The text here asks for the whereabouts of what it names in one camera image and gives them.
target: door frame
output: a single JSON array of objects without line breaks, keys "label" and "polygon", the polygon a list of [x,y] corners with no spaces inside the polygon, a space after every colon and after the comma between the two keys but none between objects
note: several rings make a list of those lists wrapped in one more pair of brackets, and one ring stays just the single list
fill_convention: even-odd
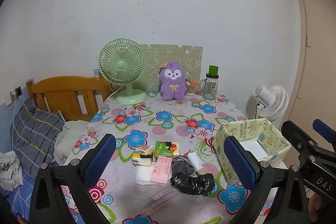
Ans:
[{"label": "door frame", "polygon": [[305,66],[305,59],[306,59],[306,47],[307,47],[307,20],[306,20],[306,8],[305,8],[305,0],[298,0],[299,1],[299,8],[300,8],[300,22],[301,22],[301,45],[300,45],[300,56],[299,56],[299,63],[296,72],[296,78],[294,87],[292,90],[291,97],[288,102],[287,110],[283,116],[282,122],[285,122],[289,119],[290,115],[292,114],[294,104],[299,93],[299,88],[301,85],[303,69]]}]

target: clutter of clothes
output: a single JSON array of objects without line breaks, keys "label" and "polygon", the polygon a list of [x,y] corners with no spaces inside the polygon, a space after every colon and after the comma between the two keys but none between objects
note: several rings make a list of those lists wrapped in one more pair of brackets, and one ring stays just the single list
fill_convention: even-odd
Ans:
[{"label": "clutter of clothes", "polygon": [[14,151],[0,153],[0,187],[13,192],[23,185],[22,166]]}]

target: green box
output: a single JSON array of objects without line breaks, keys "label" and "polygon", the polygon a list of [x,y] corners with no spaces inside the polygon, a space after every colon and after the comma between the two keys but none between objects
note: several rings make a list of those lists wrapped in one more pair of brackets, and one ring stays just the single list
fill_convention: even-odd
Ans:
[{"label": "green box", "polygon": [[156,141],[154,158],[158,156],[174,158],[180,154],[179,142],[160,142]]},{"label": "green box", "polygon": [[214,148],[230,185],[240,181],[223,151],[224,140],[228,136],[235,136],[239,142],[257,140],[268,154],[267,157],[258,160],[265,160],[272,167],[277,167],[292,147],[280,131],[265,118],[222,123],[214,138]]}]

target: floral tablecloth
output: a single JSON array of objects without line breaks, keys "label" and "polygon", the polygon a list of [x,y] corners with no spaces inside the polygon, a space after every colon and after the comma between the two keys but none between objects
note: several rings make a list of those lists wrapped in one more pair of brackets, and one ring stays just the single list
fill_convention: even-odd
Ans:
[{"label": "floral tablecloth", "polygon": [[[240,184],[227,184],[212,142],[222,122],[244,119],[243,113],[221,93],[214,101],[203,100],[200,92],[182,101],[164,101],[160,94],[150,92],[146,101],[131,106],[111,98],[74,145],[66,164],[81,159],[106,133],[113,134],[117,148],[97,185],[89,190],[110,223],[228,223],[243,206],[249,191]],[[133,201],[159,186],[135,183],[136,167],[131,156],[136,145],[155,145],[156,141],[179,142],[181,155],[196,152],[213,174],[215,187],[209,197],[180,194],[150,217],[141,217]],[[63,192],[75,220],[83,223],[66,187]],[[273,197],[274,191],[262,213],[268,212]]]}]

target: purple plush toy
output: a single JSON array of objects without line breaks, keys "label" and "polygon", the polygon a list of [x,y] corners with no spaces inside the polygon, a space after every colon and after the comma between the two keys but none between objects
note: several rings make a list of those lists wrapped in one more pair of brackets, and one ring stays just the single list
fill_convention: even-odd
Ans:
[{"label": "purple plush toy", "polygon": [[160,80],[162,82],[161,92],[164,100],[183,100],[187,90],[184,72],[179,62],[169,63],[161,70]]}]

